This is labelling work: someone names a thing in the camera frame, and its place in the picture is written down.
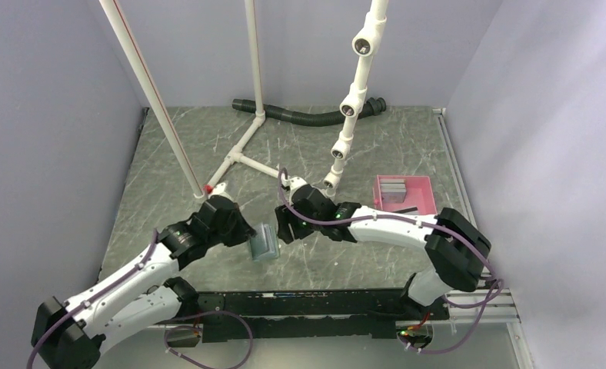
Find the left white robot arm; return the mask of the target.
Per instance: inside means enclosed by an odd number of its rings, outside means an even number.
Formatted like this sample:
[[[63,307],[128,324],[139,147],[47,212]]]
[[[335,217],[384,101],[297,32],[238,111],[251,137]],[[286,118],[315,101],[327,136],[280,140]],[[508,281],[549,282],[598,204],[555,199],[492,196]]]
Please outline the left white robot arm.
[[[191,321],[198,292],[180,271],[214,246],[237,246],[255,235],[233,200],[211,196],[187,220],[154,231],[138,256],[104,280],[64,301],[44,301],[26,366],[40,357],[50,368],[92,368],[115,345],[153,324]]]

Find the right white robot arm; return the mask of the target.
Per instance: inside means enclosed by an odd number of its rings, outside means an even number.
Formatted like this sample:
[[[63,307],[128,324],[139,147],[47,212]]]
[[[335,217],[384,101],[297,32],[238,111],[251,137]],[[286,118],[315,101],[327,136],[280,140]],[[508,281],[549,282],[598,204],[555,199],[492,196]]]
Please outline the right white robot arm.
[[[318,233],[335,242],[379,242],[422,250],[430,264],[406,281],[401,310],[419,319],[451,291],[473,292],[483,271],[492,272],[490,241],[459,211],[409,215],[356,202],[334,203],[318,188],[285,169],[278,173],[277,236],[289,244]]]

